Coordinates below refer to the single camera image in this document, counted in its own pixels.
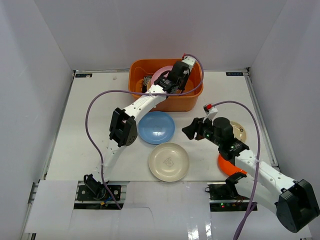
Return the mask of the cream round plate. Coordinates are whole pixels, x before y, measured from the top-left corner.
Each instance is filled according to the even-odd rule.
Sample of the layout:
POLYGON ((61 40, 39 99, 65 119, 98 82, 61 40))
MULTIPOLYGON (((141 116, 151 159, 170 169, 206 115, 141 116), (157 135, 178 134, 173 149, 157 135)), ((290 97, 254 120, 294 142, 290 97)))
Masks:
POLYGON ((181 180, 188 173, 190 158, 183 147, 166 142, 151 151, 148 166, 158 180, 172 183, 181 180))

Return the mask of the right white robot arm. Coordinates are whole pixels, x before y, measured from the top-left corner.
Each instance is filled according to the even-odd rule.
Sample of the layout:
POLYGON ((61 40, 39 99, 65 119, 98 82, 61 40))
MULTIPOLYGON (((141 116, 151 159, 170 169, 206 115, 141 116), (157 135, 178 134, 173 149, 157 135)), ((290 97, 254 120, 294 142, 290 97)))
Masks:
POLYGON ((196 117, 190 125, 182 128, 182 132, 190 140, 207 139, 217 145, 219 154, 226 161, 245 171, 237 172, 225 181, 225 192, 229 198, 249 198, 254 177, 257 177, 254 202, 273 212, 290 232, 299 232, 320 215, 312 185, 304 179, 296 181, 259 161, 253 151, 234 136, 227 118, 210 120, 196 117))

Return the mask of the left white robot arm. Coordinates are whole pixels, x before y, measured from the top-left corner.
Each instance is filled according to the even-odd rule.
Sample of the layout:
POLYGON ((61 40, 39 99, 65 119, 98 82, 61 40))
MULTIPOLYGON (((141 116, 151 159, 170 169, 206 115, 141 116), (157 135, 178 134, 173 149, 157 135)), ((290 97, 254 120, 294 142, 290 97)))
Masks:
POLYGON ((113 168, 123 152, 132 145, 138 137, 137 125, 140 120, 158 104, 164 102, 169 97, 180 97, 187 95, 185 86, 195 67, 197 60, 191 55, 186 55, 182 60, 177 61, 171 70, 162 73, 145 93, 140 92, 139 98, 125 108, 115 108, 109 126, 109 141, 107 143, 106 156, 93 141, 89 132, 89 114, 95 101, 103 95, 109 94, 107 90, 99 93, 90 102, 85 115, 85 132, 97 150, 100 161, 96 168, 101 180, 96 181, 92 174, 83 177, 84 184, 88 188, 88 193, 96 200, 100 200, 105 195, 114 199, 114 194, 110 190, 108 183, 113 168))

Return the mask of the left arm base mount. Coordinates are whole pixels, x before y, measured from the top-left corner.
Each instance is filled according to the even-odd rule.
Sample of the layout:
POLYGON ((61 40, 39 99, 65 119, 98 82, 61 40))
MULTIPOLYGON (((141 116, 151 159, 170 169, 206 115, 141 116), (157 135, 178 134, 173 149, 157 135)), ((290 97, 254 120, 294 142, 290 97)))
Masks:
POLYGON ((123 207, 121 203, 121 185, 108 186, 120 208, 114 202, 112 196, 102 185, 98 194, 94 194, 87 186, 79 185, 74 201, 74 210, 120 210, 123 207))

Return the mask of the blue round plate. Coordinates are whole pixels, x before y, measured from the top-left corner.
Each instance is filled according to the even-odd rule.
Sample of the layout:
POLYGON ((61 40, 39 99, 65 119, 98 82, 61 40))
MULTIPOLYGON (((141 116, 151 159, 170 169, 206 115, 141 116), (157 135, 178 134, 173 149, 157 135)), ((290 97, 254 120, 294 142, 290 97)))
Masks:
POLYGON ((138 123, 138 134, 146 143, 159 145, 174 136, 176 125, 173 118, 162 111, 147 113, 138 123))

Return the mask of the pink round plate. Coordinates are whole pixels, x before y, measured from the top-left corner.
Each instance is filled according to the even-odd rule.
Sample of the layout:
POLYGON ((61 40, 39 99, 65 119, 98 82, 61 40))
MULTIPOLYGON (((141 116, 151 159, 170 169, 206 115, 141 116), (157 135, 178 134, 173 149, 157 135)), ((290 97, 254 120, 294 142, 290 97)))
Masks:
POLYGON ((155 80, 158 79, 158 77, 159 77, 162 73, 164 73, 164 72, 166 72, 166 71, 171 71, 172 68, 173 68, 172 65, 168 65, 168 66, 164 66, 164 67, 158 69, 158 70, 152 75, 150 81, 148 82, 148 84, 147 84, 147 90, 149 90, 149 88, 151 87, 151 85, 155 82, 155 80))

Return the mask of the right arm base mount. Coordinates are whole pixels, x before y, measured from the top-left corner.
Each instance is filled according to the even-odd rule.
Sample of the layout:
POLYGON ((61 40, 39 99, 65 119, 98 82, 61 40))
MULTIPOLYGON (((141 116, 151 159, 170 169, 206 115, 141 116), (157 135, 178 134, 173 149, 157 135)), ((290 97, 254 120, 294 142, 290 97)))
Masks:
POLYGON ((209 194, 210 211, 245 212, 249 198, 232 193, 225 183, 209 184, 204 191, 209 194))

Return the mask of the black floral rectangular plate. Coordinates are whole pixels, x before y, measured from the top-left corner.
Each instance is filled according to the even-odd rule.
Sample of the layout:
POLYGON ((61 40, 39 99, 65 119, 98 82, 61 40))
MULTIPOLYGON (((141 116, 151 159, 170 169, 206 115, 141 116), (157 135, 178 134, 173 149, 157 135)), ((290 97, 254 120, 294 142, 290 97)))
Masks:
POLYGON ((151 75, 145 75, 142 80, 141 92, 146 93, 151 87, 151 75))

